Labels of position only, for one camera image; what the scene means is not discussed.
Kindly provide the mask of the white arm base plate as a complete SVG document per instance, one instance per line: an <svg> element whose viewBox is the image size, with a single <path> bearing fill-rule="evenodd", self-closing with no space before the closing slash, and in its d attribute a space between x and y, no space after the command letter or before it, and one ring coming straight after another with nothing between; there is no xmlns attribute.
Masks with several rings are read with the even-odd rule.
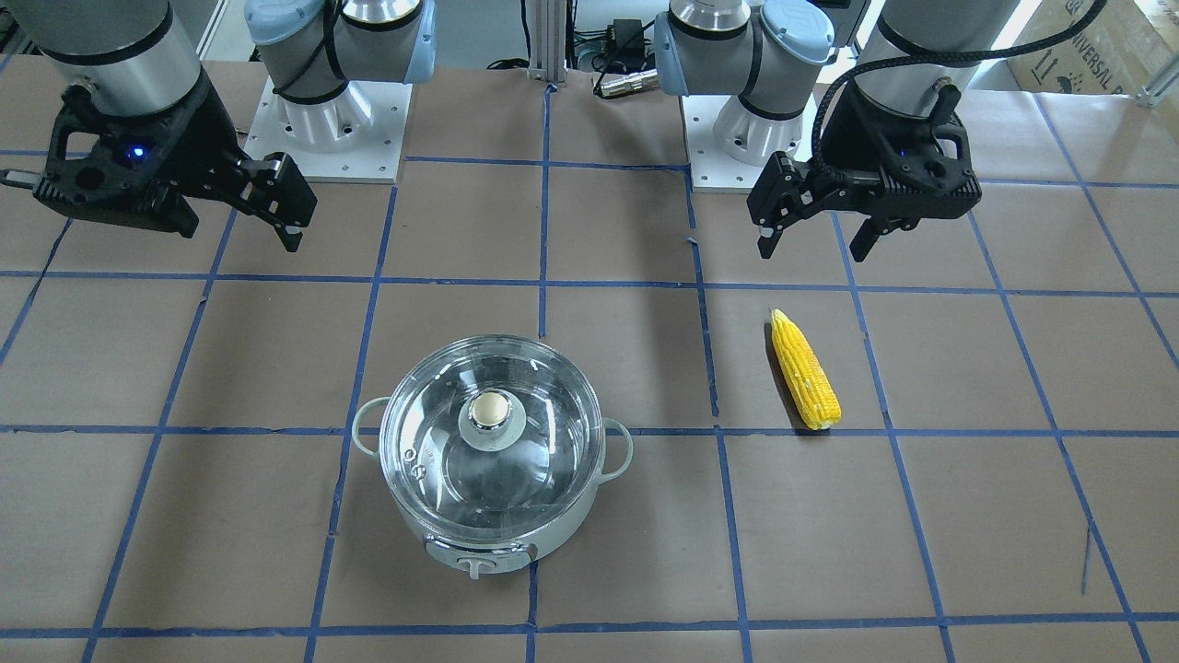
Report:
<svg viewBox="0 0 1179 663"><path fill-rule="evenodd" d="M340 97L299 105L265 81L244 150L290 155L310 183L395 184L413 85L350 81Z"/></svg>
<svg viewBox="0 0 1179 663"><path fill-rule="evenodd" d="M681 97L681 111L697 192L747 193L775 152L799 163L811 157L814 94L799 116L784 122L755 114L736 96Z"/></svg>

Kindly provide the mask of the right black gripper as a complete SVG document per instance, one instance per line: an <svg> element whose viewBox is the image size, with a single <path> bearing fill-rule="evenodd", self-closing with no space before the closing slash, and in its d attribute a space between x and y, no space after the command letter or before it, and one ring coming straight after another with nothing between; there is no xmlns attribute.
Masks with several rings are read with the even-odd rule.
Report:
<svg viewBox="0 0 1179 663"><path fill-rule="evenodd" d="M298 252L320 198L286 152L241 158L239 139L206 71L171 109L104 114L97 85L78 76L62 92L35 201L74 219L192 238L187 198L219 201L274 228Z"/></svg>

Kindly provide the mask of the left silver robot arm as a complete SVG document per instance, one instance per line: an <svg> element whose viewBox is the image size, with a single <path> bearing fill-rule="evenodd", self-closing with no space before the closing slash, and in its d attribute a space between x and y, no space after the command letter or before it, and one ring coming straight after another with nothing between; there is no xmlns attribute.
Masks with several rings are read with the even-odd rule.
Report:
<svg viewBox="0 0 1179 663"><path fill-rule="evenodd" d="M969 214L982 192L956 109L1014 1L887 1L859 54L863 71L837 101L818 101L811 158L749 147L763 164L747 197L769 260L788 227L824 211L863 215L850 249L867 260L881 236ZM740 119L801 120L835 46L809 1L672 1L654 18L652 50L667 94L723 94Z"/></svg>

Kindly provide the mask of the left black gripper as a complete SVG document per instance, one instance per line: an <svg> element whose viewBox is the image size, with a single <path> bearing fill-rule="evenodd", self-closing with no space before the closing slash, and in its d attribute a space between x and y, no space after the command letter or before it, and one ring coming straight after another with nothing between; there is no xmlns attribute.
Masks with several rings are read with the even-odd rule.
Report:
<svg viewBox="0 0 1179 663"><path fill-rule="evenodd" d="M831 209L869 216L849 243L856 263L880 238L908 230L909 221L969 214L982 190L955 112L961 96L954 84L936 88L930 114L911 118L847 84L821 137L821 157L801 164L775 152L755 180L746 205L759 227L762 260L771 260L788 227Z"/></svg>

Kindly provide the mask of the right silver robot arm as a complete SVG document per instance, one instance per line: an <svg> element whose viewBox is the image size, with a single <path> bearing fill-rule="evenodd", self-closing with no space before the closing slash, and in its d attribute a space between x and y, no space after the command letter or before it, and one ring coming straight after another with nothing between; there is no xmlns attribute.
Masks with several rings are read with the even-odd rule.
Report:
<svg viewBox="0 0 1179 663"><path fill-rule="evenodd" d="M191 201L289 252L312 180L391 180L410 88L437 61L433 1L5 1L62 76L41 169L4 169L55 214L192 238Z"/></svg>

